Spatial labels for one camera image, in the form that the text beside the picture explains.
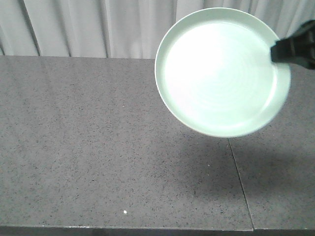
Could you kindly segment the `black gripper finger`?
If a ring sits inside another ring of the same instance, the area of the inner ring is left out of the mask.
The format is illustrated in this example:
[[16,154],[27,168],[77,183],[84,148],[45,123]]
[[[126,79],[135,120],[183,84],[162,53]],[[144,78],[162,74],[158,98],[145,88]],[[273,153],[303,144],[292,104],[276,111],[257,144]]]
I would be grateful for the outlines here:
[[290,37],[276,41],[270,52],[272,62],[293,63],[306,69],[314,69],[315,21],[305,22]]

